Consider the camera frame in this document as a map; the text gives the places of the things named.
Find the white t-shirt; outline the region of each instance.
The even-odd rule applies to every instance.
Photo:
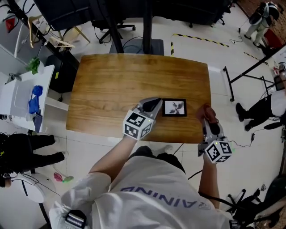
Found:
[[[271,110],[275,116],[282,116],[286,111],[286,93],[285,89],[273,92],[271,94]]]
[[[182,170],[154,158],[135,156],[110,184],[103,173],[89,174],[50,210],[50,222],[81,210],[93,229],[229,229],[231,215],[214,208],[192,188]]]

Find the khaki pants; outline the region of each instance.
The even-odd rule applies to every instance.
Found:
[[[262,25],[262,22],[260,22],[259,24],[257,25],[252,25],[249,27],[248,31],[246,32],[246,36],[248,38],[251,38],[251,35],[257,30],[257,34],[256,34],[256,37],[255,37],[255,41],[254,41],[254,44],[256,46],[259,46],[259,43],[263,37],[263,35],[267,32],[268,28],[265,28],[263,25]]]

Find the black pants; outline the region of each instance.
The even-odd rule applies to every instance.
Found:
[[[128,158],[128,160],[135,156],[144,156],[144,157],[151,157],[159,160],[163,160],[179,169],[181,169],[184,173],[185,170],[182,166],[182,164],[179,162],[178,158],[175,155],[167,154],[167,153],[161,153],[158,156],[154,156],[151,149],[148,146],[140,146],[131,156]]]
[[[252,119],[248,124],[251,128],[264,123],[271,117],[275,117],[271,110],[271,95],[258,101],[244,114],[245,119]]]
[[[62,152],[46,156],[33,154],[33,150],[52,145],[53,143],[55,143],[53,135],[11,135],[5,143],[5,160],[7,168],[14,172],[22,173],[63,161],[64,155]]]

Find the green plant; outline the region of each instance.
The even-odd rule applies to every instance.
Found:
[[[34,57],[29,61],[26,70],[32,71],[32,74],[35,75],[38,72],[39,65],[40,65],[40,59],[38,57]]]

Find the brick wall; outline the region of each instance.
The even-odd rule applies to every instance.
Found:
[[[251,16],[259,6],[262,0],[238,0],[237,4],[243,9],[247,16]],[[280,14],[279,19],[271,30],[279,37],[282,44],[286,43],[286,0],[272,0],[275,4],[280,3],[284,8],[283,14]]]

